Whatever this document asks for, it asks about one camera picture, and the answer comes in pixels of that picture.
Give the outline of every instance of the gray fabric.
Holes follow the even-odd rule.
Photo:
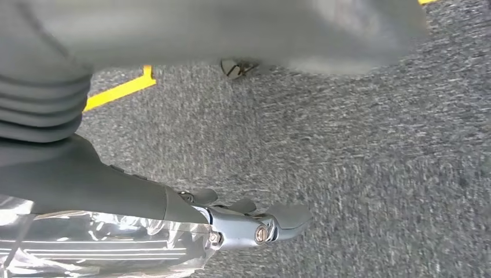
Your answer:
[[[106,163],[261,209],[306,203],[300,238],[215,255],[194,277],[491,277],[489,2],[425,7],[429,41],[357,77],[158,67],[86,114]],[[139,70],[100,73],[97,93]]]

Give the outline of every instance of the yellow floor marking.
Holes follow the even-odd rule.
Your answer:
[[[83,111],[87,112],[95,107],[99,107],[129,94],[133,94],[155,84],[157,84],[157,81],[152,77],[152,66],[146,65],[143,67],[142,76],[90,97],[87,100],[87,105]]]
[[[418,0],[420,5],[436,2],[437,0]]]

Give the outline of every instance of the clear plastic wrap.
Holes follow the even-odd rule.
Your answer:
[[[215,252],[207,224],[31,207],[0,195],[3,277],[188,277]]]

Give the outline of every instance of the metal screw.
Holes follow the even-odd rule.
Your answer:
[[[268,238],[268,229],[266,226],[261,225],[256,229],[256,243],[257,244],[263,244],[266,242],[266,239]]]

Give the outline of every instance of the bolt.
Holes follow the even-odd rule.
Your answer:
[[[256,229],[256,243],[257,244],[263,244],[266,242],[266,239],[268,238],[268,229],[266,226],[261,225]]]
[[[210,241],[214,244],[218,243],[220,241],[220,235],[217,233],[210,234]]]

